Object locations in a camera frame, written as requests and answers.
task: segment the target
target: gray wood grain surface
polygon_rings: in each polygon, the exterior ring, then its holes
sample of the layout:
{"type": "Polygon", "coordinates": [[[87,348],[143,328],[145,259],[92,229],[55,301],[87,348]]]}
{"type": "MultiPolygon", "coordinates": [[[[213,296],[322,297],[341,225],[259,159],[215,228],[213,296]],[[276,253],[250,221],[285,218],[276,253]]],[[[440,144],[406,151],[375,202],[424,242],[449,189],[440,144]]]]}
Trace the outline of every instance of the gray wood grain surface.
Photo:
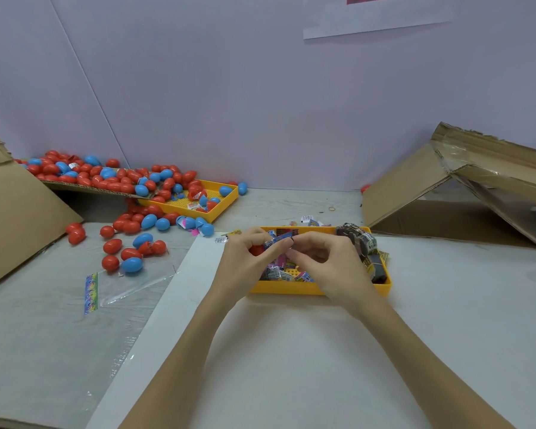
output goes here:
{"type": "MultiPolygon", "coordinates": [[[[83,428],[143,329],[168,282],[83,314],[87,275],[101,270],[102,225],[125,210],[121,197],[61,193],[85,220],[86,240],[50,246],[0,283],[0,426],[83,428]]],[[[214,223],[217,231],[323,223],[362,223],[358,192],[249,190],[214,223]]],[[[152,233],[180,266],[194,237],[178,228],[152,233]]],[[[131,246],[133,237],[123,237],[131,246]]]]}

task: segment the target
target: clear plastic bag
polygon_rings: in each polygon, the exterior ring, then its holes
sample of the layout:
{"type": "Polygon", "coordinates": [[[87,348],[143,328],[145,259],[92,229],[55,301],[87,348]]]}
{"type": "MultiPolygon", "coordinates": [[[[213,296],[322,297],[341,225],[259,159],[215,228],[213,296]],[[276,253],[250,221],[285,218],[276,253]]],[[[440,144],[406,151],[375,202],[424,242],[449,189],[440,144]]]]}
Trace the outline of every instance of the clear plastic bag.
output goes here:
{"type": "Polygon", "coordinates": [[[107,307],[141,289],[170,281],[177,273],[170,253],[143,259],[143,269],[134,273],[121,269],[113,273],[103,270],[86,278],[84,312],[107,307]]]}

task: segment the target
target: hand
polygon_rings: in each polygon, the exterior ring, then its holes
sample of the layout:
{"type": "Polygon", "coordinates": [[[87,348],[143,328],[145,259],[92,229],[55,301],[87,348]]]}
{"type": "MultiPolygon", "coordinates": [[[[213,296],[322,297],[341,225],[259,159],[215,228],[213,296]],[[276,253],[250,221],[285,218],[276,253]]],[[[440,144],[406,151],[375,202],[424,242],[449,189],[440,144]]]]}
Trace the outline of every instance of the hand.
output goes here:
{"type": "Polygon", "coordinates": [[[294,243],[291,238],[285,238],[259,256],[249,253],[252,245],[262,245],[271,240],[272,237],[260,227],[248,229],[240,235],[231,235],[225,244],[209,294],[227,303],[229,309],[246,296],[266,266],[280,254],[286,253],[294,243]]]}
{"type": "Polygon", "coordinates": [[[369,304],[381,300],[356,248],[346,236],[308,231],[294,236],[286,256],[314,278],[330,300],[359,317],[369,304]]]}

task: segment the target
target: white wall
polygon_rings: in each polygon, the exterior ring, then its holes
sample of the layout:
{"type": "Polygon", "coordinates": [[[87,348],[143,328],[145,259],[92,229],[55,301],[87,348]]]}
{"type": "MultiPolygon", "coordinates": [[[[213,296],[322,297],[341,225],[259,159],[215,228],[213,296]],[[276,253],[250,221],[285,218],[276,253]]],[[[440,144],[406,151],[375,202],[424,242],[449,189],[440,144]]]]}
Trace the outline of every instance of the white wall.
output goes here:
{"type": "MultiPolygon", "coordinates": [[[[536,147],[536,0],[463,0],[454,23],[310,41],[302,0],[52,2],[132,166],[355,189],[442,120],[536,147]]],[[[46,78],[59,72],[47,65],[46,78]]],[[[6,67],[0,118],[22,108],[4,126],[59,124],[67,108],[15,93],[6,67]]],[[[15,86],[33,98],[29,81],[15,86]]],[[[84,92],[61,81],[50,93],[84,92]]],[[[100,130],[93,107],[80,129],[100,130]]]]}
{"type": "Polygon", "coordinates": [[[50,0],[0,0],[0,138],[20,158],[125,162],[50,0]]]}

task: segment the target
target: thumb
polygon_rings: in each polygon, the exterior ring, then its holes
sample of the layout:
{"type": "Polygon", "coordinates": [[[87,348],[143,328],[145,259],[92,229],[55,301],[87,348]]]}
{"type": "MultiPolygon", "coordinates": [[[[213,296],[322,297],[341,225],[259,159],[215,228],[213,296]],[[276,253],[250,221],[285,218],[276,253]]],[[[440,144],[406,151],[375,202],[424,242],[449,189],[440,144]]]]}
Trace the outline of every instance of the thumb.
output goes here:
{"type": "Polygon", "coordinates": [[[286,252],[286,256],[304,271],[307,271],[307,273],[312,277],[314,276],[313,273],[315,273],[321,265],[310,256],[293,249],[288,250],[286,252]]]}
{"type": "Polygon", "coordinates": [[[268,247],[268,250],[257,256],[257,259],[260,260],[260,262],[262,262],[263,264],[268,265],[280,254],[286,253],[293,244],[294,241],[292,240],[292,238],[284,238],[281,241],[278,241],[277,243],[272,244],[270,247],[268,247]]]}

